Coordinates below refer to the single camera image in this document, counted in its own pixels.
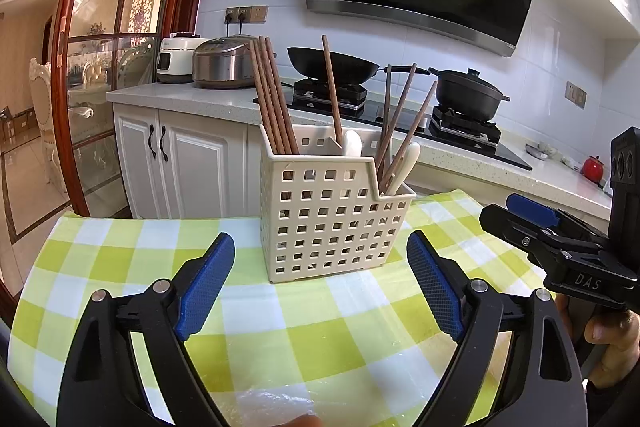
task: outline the electrical socket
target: electrical socket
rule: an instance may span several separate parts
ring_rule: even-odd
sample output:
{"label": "electrical socket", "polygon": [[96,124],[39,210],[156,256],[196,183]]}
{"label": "electrical socket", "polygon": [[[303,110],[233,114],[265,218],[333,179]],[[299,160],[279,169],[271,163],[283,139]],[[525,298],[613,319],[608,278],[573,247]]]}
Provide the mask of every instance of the electrical socket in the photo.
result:
{"label": "electrical socket", "polygon": [[225,23],[226,17],[231,15],[231,20],[229,22],[231,24],[238,24],[240,22],[239,17],[241,14],[244,14],[242,24],[266,22],[268,9],[268,6],[240,6],[227,8],[225,10]]}
{"label": "electrical socket", "polygon": [[582,109],[584,109],[587,102],[587,92],[569,81],[567,81],[564,88],[564,97]]}

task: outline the stove burner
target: stove burner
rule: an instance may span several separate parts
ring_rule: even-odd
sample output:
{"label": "stove burner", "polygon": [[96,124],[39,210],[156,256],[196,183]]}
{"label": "stove burner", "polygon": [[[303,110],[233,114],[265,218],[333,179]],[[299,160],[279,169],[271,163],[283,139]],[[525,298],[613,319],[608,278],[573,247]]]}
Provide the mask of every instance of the stove burner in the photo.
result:
{"label": "stove burner", "polygon": [[[362,113],[367,98],[367,90],[364,87],[357,85],[336,86],[335,90],[340,114],[357,116]],[[312,78],[297,81],[293,86],[292,105],[299,108],[306,106],[331,111],[328,84]]]}
{"label": "stove burner", "polygon": [[430,127],[435,134],[449,134],[469,145],[496,149],[502,134],[493,122],[474,120],[449,107],[433,108]]}

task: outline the white appliance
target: white appliance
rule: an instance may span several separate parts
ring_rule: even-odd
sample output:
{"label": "white appliance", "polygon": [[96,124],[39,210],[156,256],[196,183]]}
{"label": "white appliance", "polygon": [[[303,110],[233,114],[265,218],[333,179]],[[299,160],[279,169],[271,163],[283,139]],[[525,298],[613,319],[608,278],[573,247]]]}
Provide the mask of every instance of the white appliance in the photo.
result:
{"label": "white appliance", "polygon": [[163,84],[185,84],[193,82],[193,51],[203,42],[193,33],[172,33],[162,39],[156,70],[158,82]]}

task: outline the white tile wall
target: white tile wall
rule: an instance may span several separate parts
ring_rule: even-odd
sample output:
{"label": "white tile wall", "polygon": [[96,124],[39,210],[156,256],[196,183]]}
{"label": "white tile wall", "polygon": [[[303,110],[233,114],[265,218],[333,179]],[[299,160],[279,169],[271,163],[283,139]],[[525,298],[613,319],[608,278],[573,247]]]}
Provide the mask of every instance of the white tile wall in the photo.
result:
{"label": "white tile wall", "polygon": [[[200,0],[196,29],[203,36],[223,35],[225,8],[254,4],[269,6],[267,22],[246,25],[243,32],[271,37],[281,76],[301,77],[291,67],[287,47],[320,48],[322,34],[328,36],[332,50],[380,65],[416,62],[423,68],[472,68],[511,97],[511,102],[501,103],[498,109],[496,121],[500,127],[549,142],[580,162],[594,153],[592,139],[600,107],[605,44],[554,0],[533,0],[516,52],[510,58],[406,26],[312,13],[306,10],[305,0]],[[231,26],[233,32],[237,29],[237,25]],[[401,92],[405,77],[394,74],[394,94]],[[433,80],[417,75],[410,98],[421,102]],[[586,90],[584,110],[564,98],[567,80]],[[384,73],[379,72],[366,87],[383,92],[383,81]]]}
{"label": "white tile wall", "polygon": [[593,134],[596,154],[609,168],[611,140],[629,127],[640,127],[640,42],[606,42],[604,84]]}

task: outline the stainless steel rice cooker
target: stainless steel rice cooker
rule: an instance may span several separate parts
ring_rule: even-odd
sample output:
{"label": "stainless steel rice cooker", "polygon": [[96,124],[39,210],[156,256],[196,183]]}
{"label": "stainless steel rice cooker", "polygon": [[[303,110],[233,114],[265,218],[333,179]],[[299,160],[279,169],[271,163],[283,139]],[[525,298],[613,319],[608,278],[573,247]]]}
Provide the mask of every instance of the stainless steel rice cooker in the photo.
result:
{"label": "stainless steel rice cooker", "polygon": [[258,37],[235,35],[211,39],[193,52],[193,81],[197,87],[230,89],[254,85],[249,42]]}
{"label": "stainless steel rice cooker", "polygon": [[158,82],[163,84],[191,82],[193,51],[208,40],[186,32],[172,33],[170,37],[162,39],[156,64]]}

